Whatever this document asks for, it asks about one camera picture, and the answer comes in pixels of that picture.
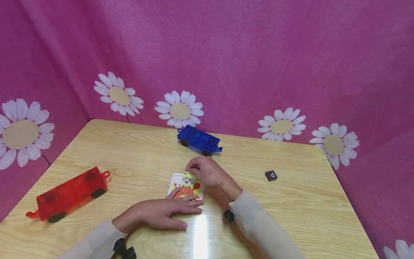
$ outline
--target small block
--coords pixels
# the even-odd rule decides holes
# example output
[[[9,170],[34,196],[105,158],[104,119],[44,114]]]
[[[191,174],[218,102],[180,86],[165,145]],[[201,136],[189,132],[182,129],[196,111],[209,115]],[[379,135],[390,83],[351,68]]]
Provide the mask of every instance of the small block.
[[[274,180],[277,179],[277,175],[275,174],[275,172],[273,170],[265,172],[265,176],[266,176],[268,181],[274,181]]]

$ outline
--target sleeve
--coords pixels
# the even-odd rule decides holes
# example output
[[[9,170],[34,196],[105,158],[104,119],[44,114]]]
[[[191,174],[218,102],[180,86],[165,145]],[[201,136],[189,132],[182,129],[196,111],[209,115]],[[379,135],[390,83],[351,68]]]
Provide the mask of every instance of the sleeve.
[[[230,207],[240,230],[268,258],[305,258],[289,235],[248,191],[244,190]]]
[[[85,239],[62,254],[59,259],[110,259],[114,254],[115,242],[126,236],[127,234],[116,229],[111,220],[104,221]]]

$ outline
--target white flower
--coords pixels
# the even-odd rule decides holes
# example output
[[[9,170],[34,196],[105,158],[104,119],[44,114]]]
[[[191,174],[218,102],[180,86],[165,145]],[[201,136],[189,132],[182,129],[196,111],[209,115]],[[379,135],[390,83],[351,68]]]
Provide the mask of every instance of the white flower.
[[[293,110],[292,107],[289,107],[285,112],[276,110],[274,117],[265,116],[264,120],[259,121],[263,128],[258,128],[259,132],[264,133],[262,138],[283,141],[283,139],[291,140],[292,135],[302,134],[306,125],[300,123],[306,119],[306,116],[298,117],[299,112],[299,109]]]
[[[94,89],[101,95],[101,101],[111,104],[111,110],[118,111],[121,115],[135,116],[139,114],[138,109],[143,109],[144,101],[134,96],[135,90],[125,88],[122,78],[116,76],[112,72],[108,72],[108,76],[104,74],[98,75],[100,81],[95,81]]]
[[[414,244],[408,247],[404,240],[397,240],[395,242],[397,253],[388,247],[384,247],[383,251],[387,259],[414,259]]]
[[[200,110],[203,107],[201,102],[195,102],[195,96],[190,92],[182,91],[181,96],[172,91],[171,94],[164,95],[166,102],[157,102],[158,106],[154,109],[161,113],[159,117],[168,120],[167,124],[176,128],[191,125],[195,127],[201,121],[196,116],[203,116],[204,112]]]
[[[348,166],[349,160],[356,158],[354,148],[359,146],[359,141],[356,140],[358,137],[353,131],[347,134],[346,126],[333,123],[330,130],[322,126],[318,131],[313,131],[312,135],[316,138],[309,142],[322,148],[335,170],[339,169],[340,160],[344,166]]]
[[[0,114],[0,170],[7,169],[17,156],[23,167],[30,160],[40,157],[40,149],[48,149],[53,141],[53,123],[44,123],[47,110],[41,110],[38,102],[30,106],[23,99],[10,100],[2,104]]]

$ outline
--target pink fabric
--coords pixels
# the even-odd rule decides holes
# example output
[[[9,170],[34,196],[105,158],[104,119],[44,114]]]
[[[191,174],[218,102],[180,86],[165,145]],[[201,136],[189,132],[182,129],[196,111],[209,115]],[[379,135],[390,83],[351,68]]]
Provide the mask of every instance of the pink fabric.
[[[20,3],[8,4],[19,13],[6,18],[25,30],[3,22],[2,35],[29,39],[1,50],[13,64],[0,74],[26,90],[7,89],[1,102],[34,87],[41,98],[37,89],[46,87],[59,102],[76,104],[55,113],[52,147],[64,148],[85,111],[89,119],[167,126],[154,107],[172,91],[189,91],[203,104],[200,129],[232,135],[260,138],[259,120],[293,107],[306,116],[306,129],[292,142],[309,144],[314,130],[333,123],[358,136],[358,156],[336,174],[379,256],[384,246],[395,251],[396,240],[414,243],[411,1]],[[99,99],[94,81],[108,71],[144,100],[139,115],[120,115]],[[35,75],[12,76],[19,72]],[[49,101],[51,110],[59,103]],[[27,190],[33,181],[15,184]]]

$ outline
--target toy car wheel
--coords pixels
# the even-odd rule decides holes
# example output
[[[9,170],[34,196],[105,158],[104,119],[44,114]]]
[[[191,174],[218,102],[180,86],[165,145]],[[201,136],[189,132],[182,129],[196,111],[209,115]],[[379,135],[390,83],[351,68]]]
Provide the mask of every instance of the toy car wheel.
[[[105,190],[104,189],[99,189],[99,190],[94,191],[91,194],[91,197],[94,198],[94,199],[96,199],[98,197],[101,197],[104,193],[105,193]]]
[[[180,139],[180,143],[185,147],[188,146],[188,143],[183,139]]]
[[[49,222],[49,223],[55,223],[55,222],[58,222],[58,221],[60,221],[61,219],[63,219],[65,216],[66,216],[66,213],[64,213],[64,212],[61,212],[61,213],[55,214],[55,215],[51,216],[50,218],[48,218],[48,222]]]
[[[203,150],[202,155],[205,157],[211,157],[211,153],[208,152],[207,150]]]

